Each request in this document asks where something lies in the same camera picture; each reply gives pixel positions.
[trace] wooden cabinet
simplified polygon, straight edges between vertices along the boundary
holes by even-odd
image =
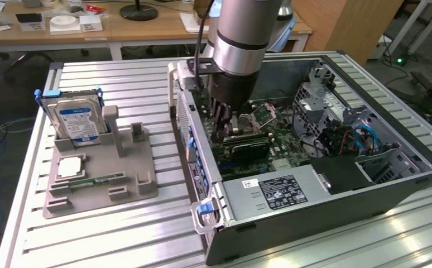
[[[342,50],[364,64],[402,0],[292,0],[313,29],[304,51]]]

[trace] blue hard drive label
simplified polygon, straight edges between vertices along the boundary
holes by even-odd
[[[302,189],[292,175],[260,181],[258,187],[272,210],[306,202]]]
[[[92,122],[92,110],[76,108],[58,111],[69,138],[76,142],[93,141],[98,138],[96,124]]]

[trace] hard drive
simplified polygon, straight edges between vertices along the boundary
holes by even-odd
[[[36,92],[36,101],[50,119],[58,139],[69,138],[76,147],[98,144],[100,134],[108,133],[102,118],[101,90]]]

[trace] robotic arm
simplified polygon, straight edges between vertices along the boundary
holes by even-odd
[[[217,71],[209,74],[208,93],[214,142],[238,134],[237,110],[252,94],[269,44],[280,40],[281,27],[274,30],[276,22],[290,27],[294,24],[290,0],[225,0],[220,17],[212,20],[208,43],[213,46],[210,58]],[[202,65],[196,63],[198,79]]]

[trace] metal case frame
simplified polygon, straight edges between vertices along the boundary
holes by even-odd
[[[361,89],[360,85],[340,69],[329,57],[325,55],[290,56],[286,58],[277,57],[276,59],[268,58],[268,60],[310,60],[317,58],[329,65],[338,78],[352,88],[353,93],[369,105],[372,110],[377,112],[386,125],[390,126],[398,134],[398,138],[409,144],[414,151],[418,152],[420,156],[432,164],[432,152],[429,149]],[[180,124],[182,122],[182,125],[193,128],[193,132],[204,133],[198,113],[193,107],[194,102],[190,93],[180,91],[176,113]],[[182,138],[188,137],[188,133],[184,130],[181,134]],[[280,209],[262,216],[237,221],[234,220],[230,203],[226,199],[226,193],[224,191],[221,177],[218,176],[209,143],[205,139],[205,135],[201,136],[204,138],[200,138],[197,135],[193,136],[193,138],[196,146],[202,152],[200,154],[201,163],[210,184],[210,195],[204,200],[192,200],[196,201],[192,204],[192,213],[196,231],[205,234],[204,240],[208,244],[205,256],[208,265],[228,262],[241,256],[324,232],[334,227],[384,214],[413,192],[424,189],[432,184],[432,172],[428,172],[421,176],[412,176],[410,178],[398,179],[353,192],[341,193],[322,202],[298,204],[297,206]],[[193,192],[190,181],[186,182],[186,185],[189,192]],[[218,207],[220,218],[206,219],[206,223],[210,225],[201,226],[197,219],[198,216],[196,215],[196,207],[209,202]]]

